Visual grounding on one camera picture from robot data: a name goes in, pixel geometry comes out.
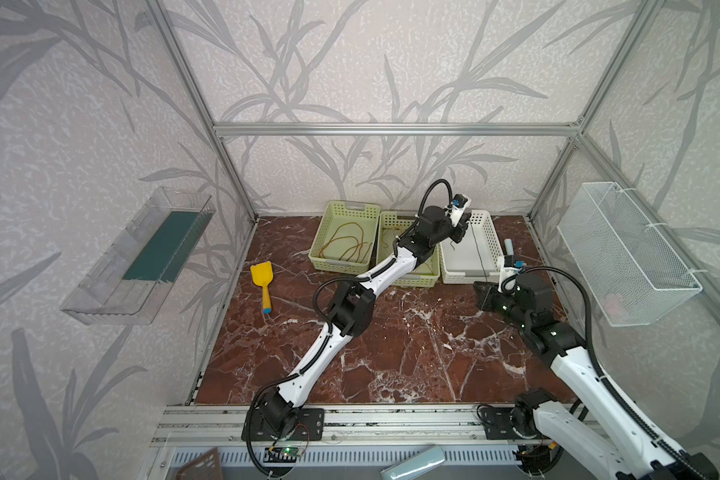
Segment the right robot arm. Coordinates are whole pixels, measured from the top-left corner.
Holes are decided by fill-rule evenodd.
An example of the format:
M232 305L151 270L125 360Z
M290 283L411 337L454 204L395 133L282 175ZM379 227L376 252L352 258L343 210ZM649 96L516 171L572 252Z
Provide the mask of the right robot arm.
M516 396L509 413L480 406L487 433L548 438L598 479L716 479L702 453L691 454L617 385L600 365L592 339L592 304L582 297L585 332L555 318L544 282L533 268L504 267L497 283L477 282L477 307L517 329L526 347L575 393L565 407L543 388Z

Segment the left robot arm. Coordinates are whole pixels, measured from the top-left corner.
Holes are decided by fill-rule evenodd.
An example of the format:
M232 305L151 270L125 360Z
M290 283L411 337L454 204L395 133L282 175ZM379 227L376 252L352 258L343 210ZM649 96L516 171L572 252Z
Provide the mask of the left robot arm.
M412 225L395 238L387 258L363 274L336 277L317 288L313 310L323 322L320 334L288 376L256 392L243 425L243 440L254 440L254 415L263 420L276 440L296 429L298 412L323 372L344 346L371 324L377 298L426 263L441 242L461 242L468 229L470 203L468 197L455 194L447 180L434 181Z

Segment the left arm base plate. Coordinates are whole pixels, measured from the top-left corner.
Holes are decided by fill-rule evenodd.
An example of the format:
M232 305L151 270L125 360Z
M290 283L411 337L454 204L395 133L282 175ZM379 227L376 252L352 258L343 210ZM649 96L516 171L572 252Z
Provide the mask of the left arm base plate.
M241 438L252 442L274 442L275 440L312 441L321 440L325 422L322 408L302 408L283 433L277 433L265 420L259 409L250 410L250 418L243 427Z

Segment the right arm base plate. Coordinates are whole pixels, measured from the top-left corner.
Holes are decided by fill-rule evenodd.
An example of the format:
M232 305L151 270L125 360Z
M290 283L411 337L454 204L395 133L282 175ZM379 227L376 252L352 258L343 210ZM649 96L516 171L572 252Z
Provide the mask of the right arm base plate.
M513 406L494 406L479 404L476 414L487 440L533 440L537 434L528 429L518 429L514 421Z

